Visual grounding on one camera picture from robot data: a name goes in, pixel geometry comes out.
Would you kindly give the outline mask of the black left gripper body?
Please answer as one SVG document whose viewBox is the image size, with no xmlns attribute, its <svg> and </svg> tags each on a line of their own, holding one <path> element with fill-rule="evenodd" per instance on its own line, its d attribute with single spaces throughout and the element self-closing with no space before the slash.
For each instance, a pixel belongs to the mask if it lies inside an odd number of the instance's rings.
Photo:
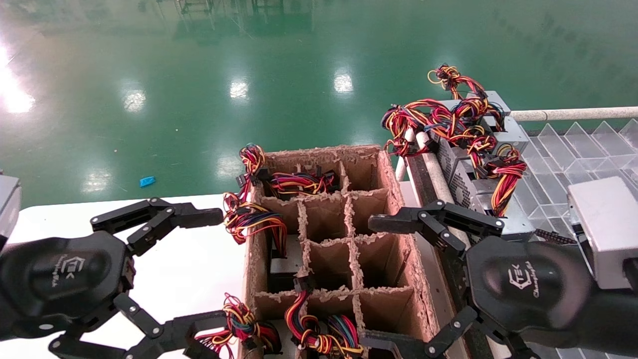
<svg viewBox="0 0 638 359">
<path fill-rule="evenodd" d="M 98 329 L 134 286 L 128 246 L 111 234 L 8 244 L 1 252 L 2 341 Z"/>
</svg>

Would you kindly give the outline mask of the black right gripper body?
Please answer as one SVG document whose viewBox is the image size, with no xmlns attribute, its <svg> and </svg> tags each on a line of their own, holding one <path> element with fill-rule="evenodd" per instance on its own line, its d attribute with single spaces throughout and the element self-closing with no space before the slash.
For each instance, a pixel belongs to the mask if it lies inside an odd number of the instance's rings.
<svg viewBox="0 0 638 359">
<path fill-rule="evenodd" d="M 593 290 L 576 247 L 483 239 L 466 254 L 472 302 L 497 329 L 524 338 L 569 336 Z"/>
</svg>

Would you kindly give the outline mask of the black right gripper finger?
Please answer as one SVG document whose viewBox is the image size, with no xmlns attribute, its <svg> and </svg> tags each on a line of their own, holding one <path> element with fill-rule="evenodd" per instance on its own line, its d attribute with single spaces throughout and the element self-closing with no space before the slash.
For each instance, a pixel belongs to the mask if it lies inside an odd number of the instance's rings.
<svg viewBox="0 0 638 359">
<path fill-rule="evenodd" d="M 454 203 L 436 200 L 425 207 L 401 207 L 395 214 L 372 214 L 368 227 L 374 232 L 419 234 L 445 255 L 463 260 L 471 245 L 450 228 L 479 238 L 500 236 L 504 222 Z"/>
<path fill-rule="evenodd" d="M 511 352 L 511 359 L 537 359 L 536 353 L 525 345 L 520 337 L 528 327 L 540 324 L 536 318 L 541 313 L 539 308 L 529 307 L 526 311 L 520 311 L 521 324 L 518 327 L 508 328 L 504 322 L 496 321 L 496 327 L 492 328 L 485 322 L 486 313 L 481 309 L 466 306 L 454 316 L 449 324 L 428 341 L 418 340 L 414 337 L 365 330 L 360 343 L 374 349 L 388 350 L 396 359 L 442 359 L 446 351 L 460 338 L 462 338 L 472 325 L 483 325 L 481 331 L 485 334 L 496 336 L 497 329 L 506 332 L 502 341 Z"/>
</svg>

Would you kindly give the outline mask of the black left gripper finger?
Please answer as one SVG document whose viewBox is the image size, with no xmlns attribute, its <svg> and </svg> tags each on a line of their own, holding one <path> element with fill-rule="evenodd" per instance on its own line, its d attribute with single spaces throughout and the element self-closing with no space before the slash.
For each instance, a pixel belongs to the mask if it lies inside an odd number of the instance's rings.
<svg viewBox="0 0 638 359">
<path fill-rule="evenodd" d="M 226 325 L 224 311 L 204 312 L 173 318 L 159 324 L 126 293 L 114 298 L 115 307 L 145 336 L 130 349 L 81 341 L 85 329 L 75 326 L 53 340 L 48 350 L 60 359 L 158 359 L 162 354 L 183 350 L 190 359 L 218 359 L 219 355 L 194 337 L 198 332 Z"/>
<path fill-rule="evenodd" d="M 91 219 L 94 232 L 111 235 L 141 225 L 130 234 L 128 254 L 141 256 L 175 228 L 200 228 L 223 223 L 223 211 L 218 207 L 197 209 L 191 202 L 169 203 L 162 198 L 150 198 L 121 207 Z"/>
</svg>

